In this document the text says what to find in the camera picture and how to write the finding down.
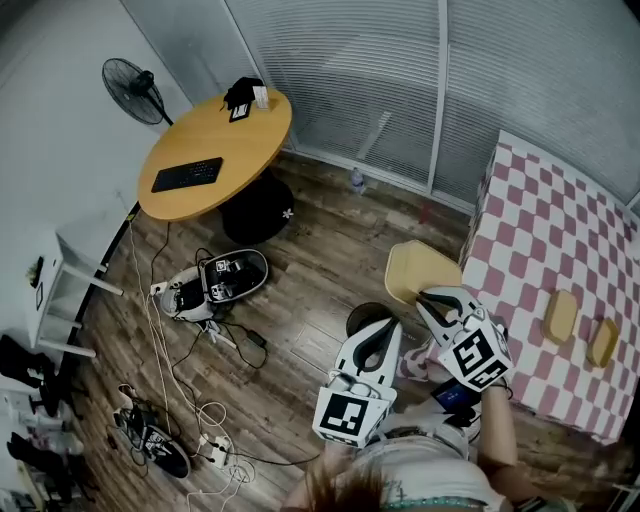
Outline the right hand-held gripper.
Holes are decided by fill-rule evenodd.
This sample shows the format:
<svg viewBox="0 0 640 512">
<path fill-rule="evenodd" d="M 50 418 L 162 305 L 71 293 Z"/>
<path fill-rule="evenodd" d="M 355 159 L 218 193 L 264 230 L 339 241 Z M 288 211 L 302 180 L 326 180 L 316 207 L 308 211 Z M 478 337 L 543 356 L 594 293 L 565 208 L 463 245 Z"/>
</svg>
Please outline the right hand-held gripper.
<svg viewBox="0 0 640 512">
<path fill-rule="evenodd" d="M 506 326 L 465 288 L 422 290 L 416 309 L 440 347 L 440 363 L 460 383 L 481 392 L 512 373 Z"/>
</svg>

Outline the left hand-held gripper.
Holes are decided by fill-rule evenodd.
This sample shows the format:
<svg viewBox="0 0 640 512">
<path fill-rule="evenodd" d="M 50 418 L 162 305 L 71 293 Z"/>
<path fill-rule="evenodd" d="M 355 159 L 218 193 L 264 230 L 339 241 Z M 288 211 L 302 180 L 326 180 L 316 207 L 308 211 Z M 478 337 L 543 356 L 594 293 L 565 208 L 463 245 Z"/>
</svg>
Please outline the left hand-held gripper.
<svg viewBox="0 0 640 512">
<path fill-rule="evenodd" d="M 366 446 L 374 437 L 397 398 L 392 382 L 402 334 L 398 320 L 383 319 L 342 344 L 337 369 L 318 393 L 312 429 L 319 437 L 347 446 Z"/>
</svg>

